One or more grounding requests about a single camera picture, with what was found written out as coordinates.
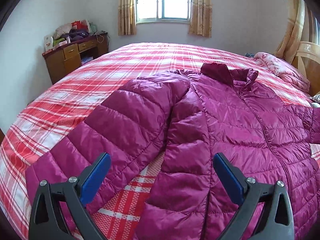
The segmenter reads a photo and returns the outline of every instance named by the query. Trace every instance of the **jacket collar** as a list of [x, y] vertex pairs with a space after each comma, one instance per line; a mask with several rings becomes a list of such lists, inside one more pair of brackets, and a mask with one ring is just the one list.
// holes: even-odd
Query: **jacket collar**
[[217, 62], [204, 63], [201, 67], [201, 73], [232, 88], [234, 87], [234, 80], [244, 81], [249, 84], [254, 82], [259, 74], [258, 71], [252, 68], [229, 70], [226, 64]]

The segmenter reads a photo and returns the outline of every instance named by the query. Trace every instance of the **blue gripper pad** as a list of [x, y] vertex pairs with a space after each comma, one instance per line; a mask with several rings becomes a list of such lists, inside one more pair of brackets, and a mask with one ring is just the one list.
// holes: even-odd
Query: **blue gripper pad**
[[106, 174], [108, 173], [110, 166], [111, 157], [107, 153], [101, 154], [90, 166], [92, 171], [88, 174], [80, 191], [80, 201], [84, 206], [93, 200]]
[[244, 188], [219, 153], [214, 155], [212, 164], [231, 201], [239, 206], [242, 205], [244, 202]]

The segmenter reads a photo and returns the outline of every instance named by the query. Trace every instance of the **window sill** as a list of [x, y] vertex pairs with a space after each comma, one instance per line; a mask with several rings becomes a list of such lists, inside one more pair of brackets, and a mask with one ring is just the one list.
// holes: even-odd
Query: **window sill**
[[179, 20], [179, 19], [160, 19], [160, 20], [145, 20], [136, 22], [137, 25], [145, 23], [180, 23], [180, 24], [190, 24], [189, 20]]

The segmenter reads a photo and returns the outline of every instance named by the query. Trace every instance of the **jacket sleeve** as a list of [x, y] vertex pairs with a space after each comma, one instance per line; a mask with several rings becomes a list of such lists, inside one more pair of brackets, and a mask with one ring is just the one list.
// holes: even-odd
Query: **jacket sleeve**
[[[39, 182], [65, 182], [102, 152], [111, 156], [111, 168], [94, 200], [87, 205], [97, 212], [139, 174], [165, 147], [173, 106], [187, 93], [189, 79], [179, 71], [129, 81], [113, 92], [49, 152], [26, 170], [30, 202]], [[75, 225], [62, 205], [68, 226]]]
[[303, 127], [310, 134], [309, 143], [320, 144], [320, 108], [300, 105], [286, 105], [285, 107], [302, 120]]

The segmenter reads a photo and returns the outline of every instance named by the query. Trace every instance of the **plaid bedsheet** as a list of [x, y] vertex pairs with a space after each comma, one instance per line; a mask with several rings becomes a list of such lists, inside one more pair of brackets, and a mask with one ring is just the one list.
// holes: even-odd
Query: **plaid bedsheet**
[[[253, 59], [215, 49], [166, 43], [119, 48], [87, 63], [39, 96], [18, 115], [0, 146], [0, 206], [20, 237], [28, 238], [31, 213], [25, 180], [28, 166], [128, 80], [169, 69], [198, 71], [203, 63], [213, 61], [225, 63], [229, 68], [254, 68], [259, 71], [257, 80], [271, 87], [285, 103], [309, 106], [304, 93]], [[311, 148], [313, 157], [320, 163], [320, 147]], [[131, 239], [162, 160], [163, 153], [93, 215], [108, 239]], [[74, 236], [81, 239], [78, 231]]]

